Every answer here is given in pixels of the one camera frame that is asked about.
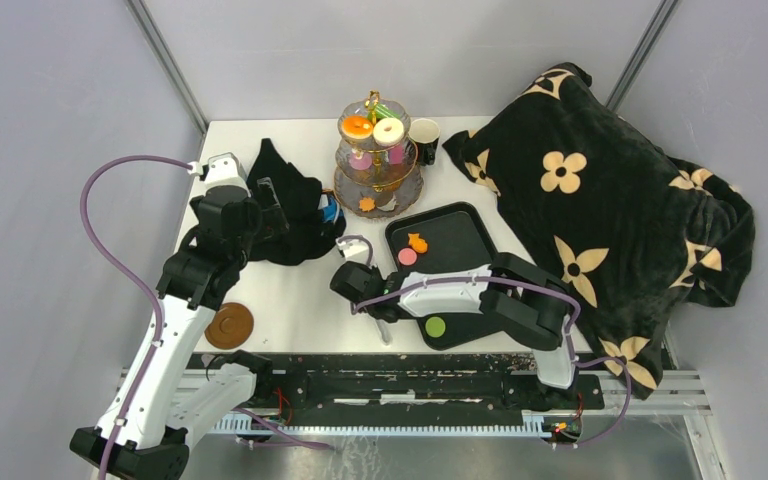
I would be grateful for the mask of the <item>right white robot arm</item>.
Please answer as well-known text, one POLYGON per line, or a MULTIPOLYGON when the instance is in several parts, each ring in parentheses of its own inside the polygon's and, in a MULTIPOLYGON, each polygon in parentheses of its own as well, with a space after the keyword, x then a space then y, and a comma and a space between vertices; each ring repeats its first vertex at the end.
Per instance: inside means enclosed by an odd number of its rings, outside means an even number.
POLYGON ((382 276, 371 242, 362 235, 336 241, 344 262, 330 282, 353 313, 380 326, 445 314, 489 322, 533 352, 540 400, 562 408, 578 393, 571 328, 581 305, 563 282, 511 253, 461 272, 394 272, 382 276))

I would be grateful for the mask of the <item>orange frosted donut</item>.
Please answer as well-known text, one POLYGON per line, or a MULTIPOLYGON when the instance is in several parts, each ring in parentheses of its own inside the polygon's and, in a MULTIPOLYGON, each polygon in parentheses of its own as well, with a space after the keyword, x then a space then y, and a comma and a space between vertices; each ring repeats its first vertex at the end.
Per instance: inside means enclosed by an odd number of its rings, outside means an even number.
POLYGON ((372 136, 373 123, 361 115, 350 115, 340 123, 341 134, 352 142, 360 142, 372 136))

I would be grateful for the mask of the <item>green round cookie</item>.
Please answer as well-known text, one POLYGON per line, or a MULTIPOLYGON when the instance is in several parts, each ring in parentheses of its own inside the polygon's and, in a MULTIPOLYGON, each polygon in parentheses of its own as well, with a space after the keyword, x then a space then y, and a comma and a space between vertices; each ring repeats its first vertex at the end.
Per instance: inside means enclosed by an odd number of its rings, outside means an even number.
POLYGON ((445 334, 446 322, 439 316, 431 316, 425 320, 424 330, 428 337, 440 338, 445 334))

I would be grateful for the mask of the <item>white frosted donut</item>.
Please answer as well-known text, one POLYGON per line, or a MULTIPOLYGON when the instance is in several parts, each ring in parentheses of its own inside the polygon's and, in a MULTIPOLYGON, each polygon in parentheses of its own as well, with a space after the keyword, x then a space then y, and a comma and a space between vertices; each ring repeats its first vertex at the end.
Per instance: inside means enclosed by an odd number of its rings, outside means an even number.
POLYGON ((402 141, 405 135, 403 122, 394 117, 384 117, 378 120, 374 127, 372 137, 381 147, 391 147, 402 141))

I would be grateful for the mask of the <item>three-tier glass cake stand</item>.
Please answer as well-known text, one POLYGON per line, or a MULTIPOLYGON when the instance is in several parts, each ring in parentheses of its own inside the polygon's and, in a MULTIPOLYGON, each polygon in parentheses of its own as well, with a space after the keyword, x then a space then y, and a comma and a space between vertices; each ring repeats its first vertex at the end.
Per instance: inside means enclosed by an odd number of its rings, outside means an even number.
POLYGON ((335 152, 333 192, 336 200, 345 210, 360 218, 381 220, 402 214, 416 203, 421 196, 424 182, 420 164, 417 162, 416 145, 408 136, 411 123, 410 115, 400 103, 383 98, 377 90, 370 91, 366 98, 350 103, 344 108, 336 121, 340 142, 335 152), (350 115, 361 115, 367 118, 366 101, 374 98, 378 98, 383 105, 392 110, 405 126, 405 135, 402 141, 394 146, 381 147, 372 136, 364 141, 352 142, 341 134, 341 121, 350 115), (399 165, 391 165, 387 162, 387 151, 395 146, 404 148, 404 161, 399 165), (349 155, 358 151, 368 152, 372 155, 373 165, 369 169, 358 171, 349 166, 349 155), (396 191, 376 192, 372 188, 375 183, 384 179, 399 178, 407 172, 412 172, 412 174, 396 191), (398 201, 398 207, 393 212, 382 212, 377 209, 371 212, 362 212, 358 208, 358 202, 362 197, 374 198, 376 202, 377 198, 387 196, 395 196, 398 201))

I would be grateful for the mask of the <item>orange leaf cookie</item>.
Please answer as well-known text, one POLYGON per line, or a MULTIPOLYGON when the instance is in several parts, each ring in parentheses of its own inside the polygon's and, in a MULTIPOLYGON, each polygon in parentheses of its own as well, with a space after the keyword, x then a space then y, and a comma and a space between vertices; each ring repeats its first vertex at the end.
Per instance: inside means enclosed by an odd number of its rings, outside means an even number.
POLYGON ((358 208, 362 212, 371 212, 376 209, 376 202, 374 198, 362 197, 358 202, 358 208))

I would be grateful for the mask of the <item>green cake slice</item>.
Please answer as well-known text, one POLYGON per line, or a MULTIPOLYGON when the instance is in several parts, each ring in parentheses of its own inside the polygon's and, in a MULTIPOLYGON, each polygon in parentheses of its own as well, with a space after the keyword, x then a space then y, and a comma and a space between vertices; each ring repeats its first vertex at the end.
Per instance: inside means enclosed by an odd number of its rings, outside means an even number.
POLYGON ((365 107, 367 109, 367 118, 372 123, 377 123, 384 118, 397 118, 397 115, 383 105, 378 98, 367 100, 365 107))

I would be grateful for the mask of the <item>brown madeleine bread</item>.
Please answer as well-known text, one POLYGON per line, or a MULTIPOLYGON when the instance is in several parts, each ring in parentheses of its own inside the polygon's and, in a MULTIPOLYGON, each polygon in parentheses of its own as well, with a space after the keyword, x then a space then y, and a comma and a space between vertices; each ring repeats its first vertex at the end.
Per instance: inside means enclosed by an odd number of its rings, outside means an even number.
POLYGON ((401 175, 399 178, 384 179, 378 183, 375 183, 372 188, 376 192, 392 192, 398 190, 402 184, 410 177, 412 172, 407 172, 401 175))

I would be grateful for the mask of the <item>brown round chocolate cookie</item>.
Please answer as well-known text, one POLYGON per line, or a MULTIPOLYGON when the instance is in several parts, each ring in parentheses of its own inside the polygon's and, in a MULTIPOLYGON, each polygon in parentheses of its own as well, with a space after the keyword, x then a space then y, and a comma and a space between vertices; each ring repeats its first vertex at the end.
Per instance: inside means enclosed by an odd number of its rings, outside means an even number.
POLYGON ((379 197, 376 199, 376 209, 382 212, 393 212, 398 207, 395 196, 379 197))

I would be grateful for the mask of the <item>orange fish cookie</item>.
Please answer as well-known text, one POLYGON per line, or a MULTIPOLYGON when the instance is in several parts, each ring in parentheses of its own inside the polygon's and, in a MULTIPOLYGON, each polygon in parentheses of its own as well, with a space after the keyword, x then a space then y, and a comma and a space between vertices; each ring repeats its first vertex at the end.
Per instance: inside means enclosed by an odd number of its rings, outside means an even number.
POLYGON ((408 234, 408 246, 417 254, 424 254, 429 248, 427 241, 419 233, 408 234))

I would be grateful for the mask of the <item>metal serving tongs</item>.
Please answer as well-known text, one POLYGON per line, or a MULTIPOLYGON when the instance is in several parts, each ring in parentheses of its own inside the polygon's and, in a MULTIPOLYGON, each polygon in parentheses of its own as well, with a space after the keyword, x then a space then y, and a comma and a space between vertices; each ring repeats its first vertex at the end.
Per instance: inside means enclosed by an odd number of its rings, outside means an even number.
POLYGON ((379 332, 379 336, 382 344, 385 346, 389 346, 392 343, 392 335, 390 333, 388 324, 383 320, 376 320, 375 324, 379 332))

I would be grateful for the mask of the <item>pink cake slice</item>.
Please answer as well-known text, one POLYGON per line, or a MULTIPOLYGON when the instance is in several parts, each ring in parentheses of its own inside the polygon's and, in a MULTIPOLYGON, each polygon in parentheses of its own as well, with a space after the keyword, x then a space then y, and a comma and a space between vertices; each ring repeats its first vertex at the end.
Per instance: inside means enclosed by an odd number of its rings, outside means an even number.
POLYGON ((387 162, 391 165, 399 165, 404 161, 404 148, 395 146, 387 151, 387 162))

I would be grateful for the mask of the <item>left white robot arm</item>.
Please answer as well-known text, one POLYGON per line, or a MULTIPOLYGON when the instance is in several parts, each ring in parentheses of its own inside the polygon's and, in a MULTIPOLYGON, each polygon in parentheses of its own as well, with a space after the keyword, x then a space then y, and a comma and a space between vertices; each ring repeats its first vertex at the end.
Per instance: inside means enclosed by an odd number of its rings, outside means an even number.
POLYGON ((140 161, 115 159, 86 181, 79 211, 84 230, 99 253, 147 297, 152 316, 123 383, 98 422, 79 428, 73 453, 106 479, 178 479, 191 451, 230 411, 246 402, 267 404, 275 391, 269 361, 237 351, 185 401, 173 396, 194 349, 240 279, 252 247, 280 232, 271 221, 282 217, 267 178, 247 184, 247 173, 231 153, 185 163, 166 157, 146 161, 173 164, 204 183, 206 191, 189 202, 195 225, 164 263, 156 287, 149 287, 100 241, 90 222, 88 200, 96 181, 115 166, 140 161))

